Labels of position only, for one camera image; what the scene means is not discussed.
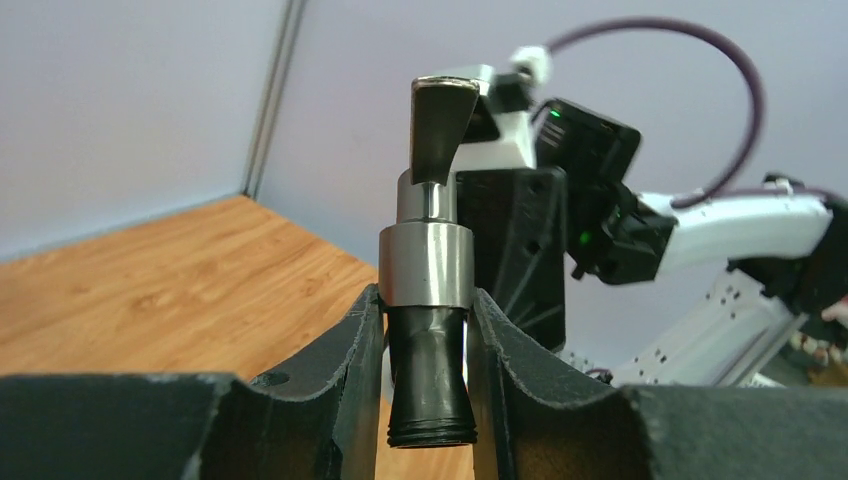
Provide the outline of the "dark grey metal faucet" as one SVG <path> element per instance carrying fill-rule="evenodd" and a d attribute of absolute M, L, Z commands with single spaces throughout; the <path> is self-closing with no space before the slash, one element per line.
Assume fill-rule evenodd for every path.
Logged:
<path fill-rule="evenodd" d="M 379 294 L 394 380 L 393 448 L 476 440 L 463 379 L 474 245 L 471 230 L 457 221 L 451 165 L 478 98 L 469 79 L 430 76 L 411 85 L 409 167 L 398 179 L 396 221 L 379 235 Z"/>

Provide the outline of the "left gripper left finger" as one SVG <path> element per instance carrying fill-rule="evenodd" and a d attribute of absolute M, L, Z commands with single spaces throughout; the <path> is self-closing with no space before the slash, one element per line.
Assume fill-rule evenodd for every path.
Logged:
<path fill-rule="evenodd" d="M 366 287 L 331 329 L 251 381 L 227 373 L 1 380 L 5 479 L 371 479 L 382 313 Z"/>

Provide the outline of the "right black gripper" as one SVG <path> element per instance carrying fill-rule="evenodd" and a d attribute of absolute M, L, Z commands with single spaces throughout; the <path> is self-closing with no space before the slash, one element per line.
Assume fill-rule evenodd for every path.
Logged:
<path fill-rule="evenodd" d="M 475 284 L 554 353 L 566 342 L 565 172 L 558 167 L 456 176 L 458 221 L 472 230 Z"/>

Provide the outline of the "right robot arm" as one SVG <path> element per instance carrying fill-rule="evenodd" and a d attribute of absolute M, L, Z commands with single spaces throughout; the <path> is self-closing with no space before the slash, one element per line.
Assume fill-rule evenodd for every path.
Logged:
<path fill-rule="evenodd" d="M 770 174 L 677 209 L 624 176 L 638 130 L 562 99 L 546 103 L 538 167 L 461 172 L 459 222 L 474 234 L 475 278 L 544 348 L 566 342 L 565 262 L 604 284 L 647 283 L 721 264 L 696 305 L 633 359 L 616 385 L 746 383 L 802 324 L 847 293 L 847 202 Z"/>

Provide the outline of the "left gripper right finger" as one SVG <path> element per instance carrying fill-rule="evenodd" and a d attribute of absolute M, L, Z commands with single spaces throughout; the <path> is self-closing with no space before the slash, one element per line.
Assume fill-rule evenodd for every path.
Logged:
<path fill-rule="evenodd" d="M 636 385 L 570 367 L 479 291 L 468 388 L 479 479 L 843 479 L 847 393 Z"/>

